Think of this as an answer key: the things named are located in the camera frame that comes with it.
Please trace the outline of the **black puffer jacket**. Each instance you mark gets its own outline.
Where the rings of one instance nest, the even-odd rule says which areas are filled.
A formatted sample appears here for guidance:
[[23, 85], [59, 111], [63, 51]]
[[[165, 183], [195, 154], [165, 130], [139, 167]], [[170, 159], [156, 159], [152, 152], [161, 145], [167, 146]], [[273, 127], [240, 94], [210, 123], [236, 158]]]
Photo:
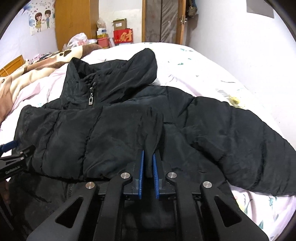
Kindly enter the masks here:
[[295, 150], [248, 110], [155, 86], [157, 61], [144, 49], [129, 60], [90, 65], [74, 58], [61, 96], [20, 112], [15, 139], [35, 146], [28, 170], [11, 181], [11, 211], [30, 234], [78, 189], [105, 182], [144, 150], [190, 182], [208, 180], [273, 196], [295, 195]]

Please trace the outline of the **brown cream fleece blanket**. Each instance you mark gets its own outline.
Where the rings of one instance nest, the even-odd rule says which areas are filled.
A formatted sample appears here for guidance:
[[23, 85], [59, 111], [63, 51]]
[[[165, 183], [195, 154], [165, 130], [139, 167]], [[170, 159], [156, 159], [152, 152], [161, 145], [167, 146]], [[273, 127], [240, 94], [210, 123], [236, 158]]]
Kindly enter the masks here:
[[1, 79], [1, 122], [11, 112], [20, 91], [38, 79], [47, 77], [72, 58], [81, 59], [94, 50], [102, 49], [98, 44], [86, 44], [60, 52], [40, 62], [14, 71]]

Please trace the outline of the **wooden headboard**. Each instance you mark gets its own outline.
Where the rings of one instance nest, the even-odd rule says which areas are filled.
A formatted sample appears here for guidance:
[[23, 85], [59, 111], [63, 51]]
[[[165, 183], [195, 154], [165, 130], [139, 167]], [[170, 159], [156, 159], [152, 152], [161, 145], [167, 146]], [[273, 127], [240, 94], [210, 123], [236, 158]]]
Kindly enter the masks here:
[[16, 71], [18, 68], [23, 66], [25, 64], [25, 60], [22, 55], [18, 56], [16, 59], [8, 63], [6, 66], [1, 68], [0, 70], [0, 76], [6, 77]]

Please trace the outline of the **pink floral bed sheet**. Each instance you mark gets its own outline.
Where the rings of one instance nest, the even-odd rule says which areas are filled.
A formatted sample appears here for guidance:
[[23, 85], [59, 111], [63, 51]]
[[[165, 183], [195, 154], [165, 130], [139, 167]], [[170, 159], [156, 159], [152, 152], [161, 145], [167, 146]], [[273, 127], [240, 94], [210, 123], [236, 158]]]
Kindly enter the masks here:
[[[94, 50], [83, 57], [83, 61], [96, 64], [116, 59], [127, 60], [145, 48], [156, 55], [158, 70], [155, 85], [175, 87], [192, 96], [211, 97], [237, 108], [253, 110], [285, 138], [295, 132], [295, 128], [286, 122], [286, 116], [273, 120], [263, 109], [268, 102], [266, 94], [255, 95], [223, 67], [190, 47], [170, 43], [127, 44]], [[65, 76], [66, 66], [62, 66], [20, 90], [11, 112], [1, 124], [2, 144], [13, 139], [24, 106], [40, 107], [60, 96]], [[291, 224], [295, 211], [294, 196], [274, 197], [234, 186], [231, 191], [241, 210], [258, 224], [270, 240], [281, 237]]]

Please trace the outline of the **white plastic bag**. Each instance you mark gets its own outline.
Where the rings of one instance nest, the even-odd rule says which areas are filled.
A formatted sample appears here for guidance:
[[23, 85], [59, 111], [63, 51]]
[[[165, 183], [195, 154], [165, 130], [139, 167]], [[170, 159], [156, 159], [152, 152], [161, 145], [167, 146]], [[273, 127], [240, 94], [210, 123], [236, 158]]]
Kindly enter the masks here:
[[62, 50], [63, 51], [69, 50], [73, 47], [77, 47], [85, 44], [88, 44], [88, 37], [86, 36], [85, 33], [79, 33], [73, 36], [67, 44], [64, 44]]

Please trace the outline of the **red plastic basin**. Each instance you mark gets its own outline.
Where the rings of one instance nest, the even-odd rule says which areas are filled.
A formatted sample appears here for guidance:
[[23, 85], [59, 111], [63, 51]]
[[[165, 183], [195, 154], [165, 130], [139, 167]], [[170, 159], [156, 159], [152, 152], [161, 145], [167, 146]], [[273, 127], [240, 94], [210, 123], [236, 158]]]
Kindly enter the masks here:
[[97, 39], [97, 44], [101, 46], [103, 49], [109, 48], [109, 38], [108, 37], [99, 38]]

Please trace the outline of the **wooden wardrobe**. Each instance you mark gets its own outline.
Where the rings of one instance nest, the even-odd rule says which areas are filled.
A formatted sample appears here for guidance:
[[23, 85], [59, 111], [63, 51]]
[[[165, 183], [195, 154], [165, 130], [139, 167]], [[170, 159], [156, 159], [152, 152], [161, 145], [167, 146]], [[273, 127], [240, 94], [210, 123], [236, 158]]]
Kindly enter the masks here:
[[55, 34], [58, 50], [79, 33], [85, 33], [88, 39], [97, 38], [99, 19], [98, 0], [56, 0]]

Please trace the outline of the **snack bag stack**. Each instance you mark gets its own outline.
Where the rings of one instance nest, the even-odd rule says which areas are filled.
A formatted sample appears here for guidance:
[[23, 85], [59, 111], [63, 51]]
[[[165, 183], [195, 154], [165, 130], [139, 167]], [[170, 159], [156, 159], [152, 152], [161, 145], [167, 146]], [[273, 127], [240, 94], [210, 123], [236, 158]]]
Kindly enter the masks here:
[[97, 38], [107, 38], [107, 30], [106, 30], [106, 23], [102, 18], [99, 18], [98, 21], [96, 22], [97, 25]]

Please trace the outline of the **red gift box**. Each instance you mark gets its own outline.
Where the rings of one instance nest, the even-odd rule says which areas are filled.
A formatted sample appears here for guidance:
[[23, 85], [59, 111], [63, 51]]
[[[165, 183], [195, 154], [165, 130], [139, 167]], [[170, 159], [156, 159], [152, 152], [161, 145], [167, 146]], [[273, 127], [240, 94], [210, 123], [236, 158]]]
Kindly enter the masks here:
[[115, 30], [113, 31], [113, 39], [116, 45], [123, 43], [133, 43], [133, 30]]

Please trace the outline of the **cardboard box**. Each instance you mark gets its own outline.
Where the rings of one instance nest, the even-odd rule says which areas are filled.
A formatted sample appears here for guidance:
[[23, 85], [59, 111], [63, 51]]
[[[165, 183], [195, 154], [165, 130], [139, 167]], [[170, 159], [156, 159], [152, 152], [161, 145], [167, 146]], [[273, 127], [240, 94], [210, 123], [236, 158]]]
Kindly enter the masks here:
[[113, 22], [114, 31], [125, 30], [127, 28], [127, 19], [117, 19]]

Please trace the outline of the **wooden framed door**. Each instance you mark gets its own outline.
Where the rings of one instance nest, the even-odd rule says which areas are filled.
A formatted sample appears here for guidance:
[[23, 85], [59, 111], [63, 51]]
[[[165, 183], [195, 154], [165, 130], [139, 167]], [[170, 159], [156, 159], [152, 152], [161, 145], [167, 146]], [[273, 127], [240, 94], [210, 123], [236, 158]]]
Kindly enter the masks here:
[[186, 1], [142, 1], [142, 42], [183, 44]]

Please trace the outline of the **hanging bag on door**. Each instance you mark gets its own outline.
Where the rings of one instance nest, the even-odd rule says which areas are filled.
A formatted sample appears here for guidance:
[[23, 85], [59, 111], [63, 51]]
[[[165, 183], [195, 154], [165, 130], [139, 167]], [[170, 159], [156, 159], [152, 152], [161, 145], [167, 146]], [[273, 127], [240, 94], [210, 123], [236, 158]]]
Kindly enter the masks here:
[[195, 0], [186, 1], [186, 16], [194, 18], [197, 15], [197, 5]]

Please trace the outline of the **cartoon couple wall poster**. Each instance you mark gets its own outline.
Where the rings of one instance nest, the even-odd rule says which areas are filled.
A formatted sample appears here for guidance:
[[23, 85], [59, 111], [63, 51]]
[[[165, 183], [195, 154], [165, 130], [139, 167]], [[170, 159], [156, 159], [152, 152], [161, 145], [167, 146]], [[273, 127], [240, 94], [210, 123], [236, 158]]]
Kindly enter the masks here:
[[33, 36], [55, 28], [55, 0], [32, 0], [23, 8], [28, 16], [30, 34]]

